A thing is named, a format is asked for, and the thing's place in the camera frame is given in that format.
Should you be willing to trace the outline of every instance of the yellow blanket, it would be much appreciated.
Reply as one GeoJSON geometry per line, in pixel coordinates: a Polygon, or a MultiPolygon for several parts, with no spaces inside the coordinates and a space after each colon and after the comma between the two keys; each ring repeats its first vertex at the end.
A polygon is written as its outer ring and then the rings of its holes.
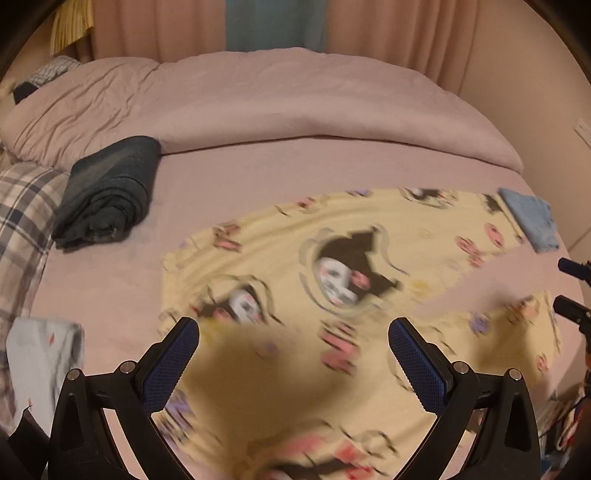
{"type": "MultiPolygon", "coordinates": [[[[426,189],[309,197],[193,235],[164,259],[161,320],[196,318],[200,345],[155,421],[237,478],[392,478],[434,416],[389,351],[390,321],[522,237],[500,197],[426,189]]],[[[528,382],[559,345],[546,294],[411,320],[451,361],[528,382]]]]}

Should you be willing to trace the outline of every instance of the wall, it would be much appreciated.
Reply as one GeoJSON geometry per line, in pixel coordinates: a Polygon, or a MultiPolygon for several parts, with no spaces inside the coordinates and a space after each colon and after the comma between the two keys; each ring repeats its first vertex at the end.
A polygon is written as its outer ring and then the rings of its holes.
{"type": "Polygon", "coordinates": [[[10,65],[10,68],[4,76],[5,79],[13,77],[17,81],[17,84],[19,84],[31,73],[49,61],[51,58],[49,55],[49,45],[52,23],[53,15],[35,30],[35,33],[29,38],[27,43],[25,43],[24,47],[10,65]]]}
{"type": "Polygon", "coordinates": [[[480,0],[460,96],[517,149],[571,249],[591,226],[591,149],[573,129],[591,125],[591,85],[568,48],[524,0],[480,0]]]}

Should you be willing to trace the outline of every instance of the pink duvet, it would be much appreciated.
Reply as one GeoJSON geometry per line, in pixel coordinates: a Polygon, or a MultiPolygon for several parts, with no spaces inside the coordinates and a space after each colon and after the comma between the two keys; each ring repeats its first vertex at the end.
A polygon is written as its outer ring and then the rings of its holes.
{"type": "Polygon", "coordinates": [[[0,131],[17,157],[65,170],[131,135],[165,154],[312,135],[388,140],[522,169],[491,122],[424,75],[302,48],[97,60],[36,91],[0,131]]]}

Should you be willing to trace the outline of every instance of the plaid fabric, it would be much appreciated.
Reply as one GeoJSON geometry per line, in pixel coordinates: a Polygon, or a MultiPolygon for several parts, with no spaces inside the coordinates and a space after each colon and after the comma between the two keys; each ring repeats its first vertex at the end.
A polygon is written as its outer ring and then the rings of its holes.
{"type": "Polygon", "coordinates": [[[40,69],[35,70],[33,74],[27,78],[27,82],[32,83],[39,88],[46,83],[55,80],[65,72],[76,68],[78,65],[82,65],[78,60],[66,57],[65,55],[60,55],[46,63],[40,69]]]}
{"type": "Polygon", "coordinates": [[[14,319],[30,308],[30,288],[43,270],[67,178],[32,162],[0,173],[0,428],[6,432],[15,410],[6,338],[14,319]]]}

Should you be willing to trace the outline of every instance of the black microphone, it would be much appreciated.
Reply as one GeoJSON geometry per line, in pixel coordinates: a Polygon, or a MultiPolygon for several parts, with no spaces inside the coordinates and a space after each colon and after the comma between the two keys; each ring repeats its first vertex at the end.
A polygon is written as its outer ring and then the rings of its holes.
{"type": "Polygon", "coordinates": [[[585,282],[591,285],[591,268],[588,265],[581,265],[568,258],[561,258],[558,260],[558,269],[571,277],[585,280],[585,282]]]}
{"type": "Polygon", "coordinates": [[[577,325],[581,325],[581,322],[585,319],[587,321],[591,319],[591,311],[587,307],[564,295],[558,295],[554,299],[552,307],[558,315],[568,318],[577,325]]]}

